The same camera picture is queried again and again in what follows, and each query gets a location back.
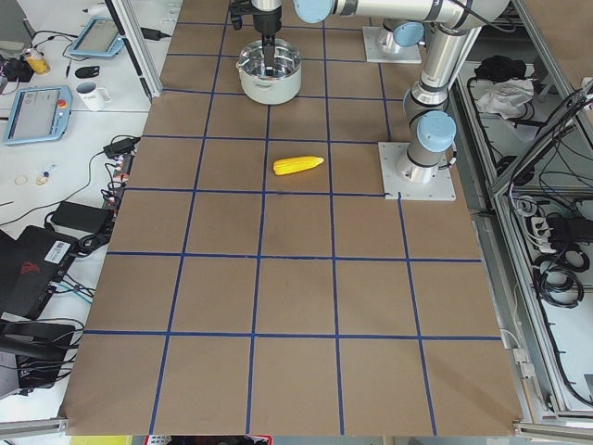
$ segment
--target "black laptop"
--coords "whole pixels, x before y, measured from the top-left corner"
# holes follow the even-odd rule
[[[36,319],[75,259],[78,240],[29,225],[17,240],[0,231],[0,311]]]

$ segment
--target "white desk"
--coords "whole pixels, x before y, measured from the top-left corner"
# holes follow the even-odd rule
[[[182,0],[134,0],[136,16],[141,26],[159,29],[172,34],[176,13],[170,3],[181,3]],[[97,3],[95,0],[54,0],[38,2],[38,0],[22,0],[29,8],[46,8],[45,13],[36,14],[37,30],[60,31],[78,34],[86,25],[90,16],[82,9]],[[50,34],[41,34],[38,41]],[[162,70],[169,39],[160,42],[147,42],[149,51],[160,72]],[[68,42],[56,39],[40,46],[51,66],[50,73],[45,76],[34,74],[28,86],[67,85],[74,98],[72,114],[66,133],[58,141],[26,144],[19,146],[3,146],[0,144],[0,203],[15,201],[0,207],[0,223],[18,218],[29,209],[50,204],[67,197],[70,193],[86,184],[88,179],[88,162],[91,156],[107,145],[117,134],[141,135],[145,120],[150,109],[150,102],[145,96],[137,79],[132,62],[126,50],[110,60],[88,59],[83,62],[72,62],[69,77],[66,78],[68,60],[61,52]],[[105,86],[113,98],[107,108],[100,112],[86,110],[82,101],[76,96],[75,86],[82,82],[74,76],[74,71],[81,66],[99,65],[100,75],[95,81]],[[6,91],[15,86],[10,83]],[[0,96],[0,117],[8,115],[12,107],[14,95]],[[3,134],[6,122],[0,121],[0,134]],[[101,207],[103,202],[100,190],[108,181],[104,163],[108,159],[97,157],[92,164],[92,182],[85,190],[71,199],[90,206]],[[46,185],[37,185],[36,177],[40,170],[54,163],[57,168],[51,172]],[[17,176],[26,175],[28,182],[16,185]],[[43,226],[44,216],[54,208],[37,210],[18,222],[1,227],[13,237],[17,237],[27,225]],[[60,231],[71,235],[82,234],[68,229]],[[69,273],[83,284],[95,287],[105,258],[107,248],[101,248],[88,258],[77,259],[69,269]],[[74,296],[54,296],[50,299],[40,318],[71,317],[86,321],[90,307],[87,303]],[[58,382],[50,389],[36,389],[29,397],[11,396],[0,400],[0,423],[24,420],[39,420],[57,416],[63,400],[68,379]],[[69,438],[51,439],[48,437],[15,439],[15,443],[56,443],[67,444]]]
[[[117,113],[117,118],[115,116],[115,113],[75,111],[70,117],[67,132],[59,141],[0,146],[0,201],[15,201],[14,204],[0,207],[0,223],[18,218],[31,208],[59,201],[82,187],[88,178],[88,161],[94,153],[100,151],[116,134],[142,133],[145,113]],[[5,127],[6,123],[0,121],[0,131],[3,132]],[[103,165],[107,161],[105,156],[95,158],[93,181],[88,188],[72,198],[73,202],[101,207],[99,191],[108,182]],[[55,163],[57,169],[51,173],[46,185],[37,185],[35,178],[39,169],[49,163]],[[22,174],[28,176],[29,181],[24,185],[16,185],[15,178]],[[37,210],[19,222],[3,226],[2,230],[17,237],[29,224],[43,226],[45,214],[54,208]],[[67,229],[60,228],[59,231],[81,236],[80,232]],[[101,248],[88,258],[77,259],[69,273],[85,285],[95,287],[106,251],[107,248]],[[89,309],[87,303],[72,294],[53,296],[40,319],[69,317],[84,323]],[[11,396],[0,400],[0,422],[56,416],[67,384],[66,378],[51,389],[34,390],[29,397]]]
[[[47,15],[40,30],[58,31],[69,34],[79,34],[88,23],[91,16],[82,12],[86,7],[96,4],[93,0],[58,0],[51,12]],[[133,2],[134,9],[141,26],[161,30],[171,34],[175,25],[173,17],[169,13],[169,2],[159,0],[136,0]],[[35,42],[41,42],[51,34],[39,34]],[[88,109],[76,94],[76,85],[84,80],[77,79],[74,71],[80,67],[98,65],[101,71],[98,77],[92,79],[100,86],[107,88],[112,101],[107,104],[104,111],[148,111],[150,101],[145,95],[144,89],[138,80],[136,71],[128,52],[123,48],[119,54],[112,59],[89,58],[84,61],[72,61],[69,76],[66,77],[66,69],[69,60],[62,57],[62,51],[69,44],[69,41],[56,37],[54,40],[40,44],[37,48],[44,53],[45,60],[49,63],[51,70],[44,75],[33,74],[28,83],[21,83],[20,88],[37,86],[67,85],[73,95],[73,110]],[[161,72],[165,63],[165,56],[169,48],[170,39],[163,39],[158,42],[147,41],[148,50],[155,63],[158,72]],[[10,83],[5,92],[11,92],[16,83]],[[14,94],[0,95],[0,115],[3,110],[10,110]]]

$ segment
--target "small bottle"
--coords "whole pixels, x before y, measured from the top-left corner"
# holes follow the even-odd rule
[[[44,59],[44,56],[35,48],[26,49],[23,52],[25,60],[37,74],[47,74],[49,72],[49,65]]]

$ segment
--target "metal mounting plate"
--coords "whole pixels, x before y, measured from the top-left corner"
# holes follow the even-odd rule
[[[396,172],[396,160],[408,149],[408,143],[380,142],[379,159],[383,175],[383,189],[386,199],[409,201],[454,201],[455,188],[448,169],[439,170],[436,177],[428,184],[415,184],[402,179]]]
[[[420,57],[420,50],[418,45],[401,48],[398,53],[386,53],[377,45],[377,37],[381,32],[381,28],[373,26],[362,27],[362,34],[364,35],[364,49],[367,52],[367,62],[377,63],[422,63]]]

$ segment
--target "toy corn cob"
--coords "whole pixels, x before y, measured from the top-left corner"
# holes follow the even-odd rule
[[[313,169],[324,161],[324,158],[318,158],[316,156],[278,159],[274,162],[273,168],[274,173],[278,176],[282,176],[283,174],[303,172],[304,170]]]

